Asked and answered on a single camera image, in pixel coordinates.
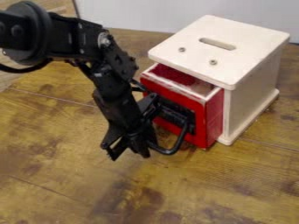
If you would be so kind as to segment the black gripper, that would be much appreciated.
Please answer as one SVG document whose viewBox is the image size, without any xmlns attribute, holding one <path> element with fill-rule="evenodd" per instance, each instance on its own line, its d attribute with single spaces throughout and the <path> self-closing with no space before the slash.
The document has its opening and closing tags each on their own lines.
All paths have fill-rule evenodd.
<svg viewBox="0 0 299 224">
<path fill-rule="evenodd" d="M 150 158 L 148 144 L 156 144 L 152 120 L 158 107 L 159 96 L 150 94 L 140 101 L 132 95 L 132 88 L 123 89 L 97 87 L 92 94 L 95 103 L 107 119 L 107 134 L 100 147 L 116 161 L 125 149 Z"/>
</svg>

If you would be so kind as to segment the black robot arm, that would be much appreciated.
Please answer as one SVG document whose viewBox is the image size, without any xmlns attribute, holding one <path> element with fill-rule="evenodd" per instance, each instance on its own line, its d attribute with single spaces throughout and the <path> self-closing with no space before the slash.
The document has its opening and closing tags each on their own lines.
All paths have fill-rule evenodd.
<svg viewBox="0 0 299 224">
<path fill-rule="evenodd" d="M 151 101 L 137 101 L 132 95 L 141 89 L 133 80 L 136 59 L 117 46 L 103 25 L 21 1 L 0 10 L 0 49 L 20 65 L 13 68 L 0 63 L 0 71 L 12 74 L 33 72 L 56 60 L 77 67 L 93 82 L 92 97 L 108 122 L 100 148 L 112 159 L 124 150 L 151 157 L 150 147 L 156 143 L 145 116 Z"/>
</svg>

